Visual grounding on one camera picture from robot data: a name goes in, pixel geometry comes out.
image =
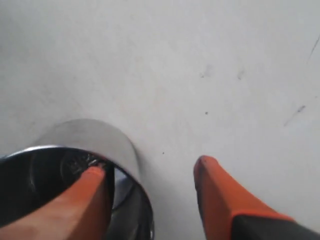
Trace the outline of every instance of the orange plastic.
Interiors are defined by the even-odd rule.
[[[213,157],[198,159],[194,182],[207,240],[230,240],[232,221],[238,215],[294,221],[248,192]]]
[[[70,188],[45,206],[0,228],[0,240],[100,240],[111,206],[105,171],[87,169]]]

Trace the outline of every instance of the concrete floor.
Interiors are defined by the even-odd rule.
[[[319,8],[0,0],[0,152],[53,124],[99,119],[143,155],[156,240],[205,239],[193,183],[202,154],[320,231]]]

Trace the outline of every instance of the white floor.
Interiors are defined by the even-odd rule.
[[[219,159],[320,231],[320,1],[0,0],[0,152],[94,118],[144,155],[156,240],[204,239],[193,183]]]

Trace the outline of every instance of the white surface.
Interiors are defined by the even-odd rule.
[[[58,122],[100,119],[144,155],[151,200],[165,205],[155,209],[157,240],[204,239],[193,184],[202,154],[320,231],[319,8],[0,0],[0,150]]]

